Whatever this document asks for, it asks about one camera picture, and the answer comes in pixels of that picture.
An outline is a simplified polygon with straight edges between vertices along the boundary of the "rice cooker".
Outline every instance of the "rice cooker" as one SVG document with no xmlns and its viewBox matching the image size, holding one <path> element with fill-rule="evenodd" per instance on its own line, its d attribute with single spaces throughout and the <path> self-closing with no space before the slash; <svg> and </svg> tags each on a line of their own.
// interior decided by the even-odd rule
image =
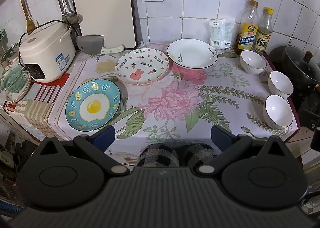
<svg viewBox="0 0 320 228">
<path fill-rule="evenodd" d="M 52 22 L 21 43 L 20 56 L 35 81 L 55 81 L 67 70 L 76 54 L 70 32 L 71 27 Z"/>
</svg>

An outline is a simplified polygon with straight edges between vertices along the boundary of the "rice cooker control panel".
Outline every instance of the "rice cooker control panel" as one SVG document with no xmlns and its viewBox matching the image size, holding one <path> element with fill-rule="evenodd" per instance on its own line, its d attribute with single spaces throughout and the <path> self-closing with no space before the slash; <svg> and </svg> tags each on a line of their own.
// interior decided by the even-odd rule
<svg viewBox="0 0 320 228">
<path fill-rule="evenodd" d="M 26 64 L 27 70 L 33 79 L 44 79 L 45 75 L 39 64 Z"/>
</svg>

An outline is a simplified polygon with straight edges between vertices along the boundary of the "cooking wine bottle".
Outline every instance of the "cooking wine bottle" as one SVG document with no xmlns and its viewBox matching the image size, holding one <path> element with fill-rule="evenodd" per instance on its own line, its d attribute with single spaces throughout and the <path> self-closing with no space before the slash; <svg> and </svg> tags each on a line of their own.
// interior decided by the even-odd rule
<svg viewBox="0 0 320 228">
<path fill-rule="evenodd" d="M 270 39 L 270 35 L 272 32 L 272 23 L 271 17 L 273 15 L 273 9 L 266 8 L 265 13 L 259 23 L 258 31 L 256 34 L 256 38 L 252 45 L 252 50 L 257 52 L 258 54 L 262 55 L 267 48 L 267 44 Z"/>
<path fill-rule="evenodd" d="M 259 24 L 257 7 L 258 2 L 250 0 L 249 6 L 241 16 L 241 32 L 238 34 L 237 45 L 235 47 L 235 52 L 238 54 L 243 50 L 251 50 Z"/>
</svg>

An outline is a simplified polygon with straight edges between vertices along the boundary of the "cutting board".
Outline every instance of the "cutting board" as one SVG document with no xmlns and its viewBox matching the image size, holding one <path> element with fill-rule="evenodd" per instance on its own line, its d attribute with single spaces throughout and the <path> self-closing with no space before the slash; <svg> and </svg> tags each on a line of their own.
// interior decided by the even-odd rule
<svg viewBox="0 0 320 228">
<path fill-rule="evenodd" d="M 133 0 L 72 0 L 82 35 L 103 35 L 107 48 L 138 46 Z"/>
</svg>

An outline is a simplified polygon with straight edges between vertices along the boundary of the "cleaver handle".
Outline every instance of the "cleaver handle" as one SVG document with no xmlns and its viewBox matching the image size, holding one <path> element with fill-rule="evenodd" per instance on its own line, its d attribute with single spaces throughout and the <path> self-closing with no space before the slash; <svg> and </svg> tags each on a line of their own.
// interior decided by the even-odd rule
<svg viewBox="0 0 320 228">
<path fill-rule="evenodd" d="M 112 53 L 118 53 L 123 51 L 124 51 L 124 45 L 119 45 L 118 47 L 114 47 L 114 48 L 106 48 L 106 47 L 101 48 L 101 54 L 112 54 Z"/>
</svg>

